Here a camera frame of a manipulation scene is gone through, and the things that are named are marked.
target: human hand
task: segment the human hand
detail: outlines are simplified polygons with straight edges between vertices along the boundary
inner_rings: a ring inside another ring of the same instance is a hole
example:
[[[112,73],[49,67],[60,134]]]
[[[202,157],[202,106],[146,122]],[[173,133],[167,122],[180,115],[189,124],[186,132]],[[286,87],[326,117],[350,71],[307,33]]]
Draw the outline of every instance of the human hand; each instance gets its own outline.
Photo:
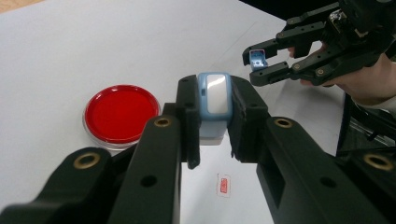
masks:
[[[326,45],[314,53],[323,51]],[[293,57],[294,48],[289,49]],[[303,85],[312,86],[307,80],[300,80]],[[396,63],[393,63],[385,53],[371,67],[336,77],[322,86],[337,85],[349,94],[353,100],[362,105],[378,105],[396,96]]]

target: red petri dish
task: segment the red petri dish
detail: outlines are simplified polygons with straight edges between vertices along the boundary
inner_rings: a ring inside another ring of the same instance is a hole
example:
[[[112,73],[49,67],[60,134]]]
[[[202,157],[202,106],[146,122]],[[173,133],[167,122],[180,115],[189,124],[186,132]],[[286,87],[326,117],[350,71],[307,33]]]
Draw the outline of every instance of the red petri dish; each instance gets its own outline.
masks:
[[[138,142],[146,122],[160,114],[157,99],[132,85],[118,85],[96,93],[83,115],[84,127],[101,147],[123,150]]]

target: person's arm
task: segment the person's arm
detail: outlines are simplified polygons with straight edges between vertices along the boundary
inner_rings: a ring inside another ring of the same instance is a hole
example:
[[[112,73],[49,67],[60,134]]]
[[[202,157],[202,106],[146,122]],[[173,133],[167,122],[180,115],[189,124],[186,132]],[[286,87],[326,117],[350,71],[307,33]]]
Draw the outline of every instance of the person's arm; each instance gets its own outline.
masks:
[[[317,52],[326,49],[323,45]],[[290,57],[294,49],[290,48]],[[312,86],[307,80],[300,80],[303,85]],[[363,107],[386,109],[396,118],[396,63],[385,53],[371,67],[337,77],[323,83],[322,86],[337,85],[349,94],[352,100]]]

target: white table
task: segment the white table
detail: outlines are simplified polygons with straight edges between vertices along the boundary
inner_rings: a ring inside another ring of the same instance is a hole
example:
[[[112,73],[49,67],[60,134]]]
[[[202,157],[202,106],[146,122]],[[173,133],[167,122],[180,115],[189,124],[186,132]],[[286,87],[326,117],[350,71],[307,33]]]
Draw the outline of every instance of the white table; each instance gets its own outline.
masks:
[[[0,210],[32,201],[68,154],[95,147],[81,116],[100,90],[140,86],[163,106],[188,75],[248,78],[243,50],[284,25],[236,0],[47,0],[0,14]],[[287,59],[282,50],[269,64]],[[287,80],[257,90],[272,116],[295,119],[335,152],[339,89]],[[181,223],[272,222],[256,166],[232,159],[228,141],[202,147],[196,169],[183,165]],[[216,194],[218,175],[231,178],[228,198]]]

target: blue and white object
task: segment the blue and white object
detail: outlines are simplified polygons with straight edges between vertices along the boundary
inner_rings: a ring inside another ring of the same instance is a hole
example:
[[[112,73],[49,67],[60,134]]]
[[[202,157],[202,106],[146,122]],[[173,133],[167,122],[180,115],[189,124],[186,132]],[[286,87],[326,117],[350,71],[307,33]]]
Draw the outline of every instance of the blue and white object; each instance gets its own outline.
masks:
[[[250,66],[253,72],[262,70],[268,67],[268,62],[265,61],[265,50],[254,49],[249,52]]]
[[[219,145],[233,116],[232,83],[228,73],[198,75],[200,98],[200,145]]]

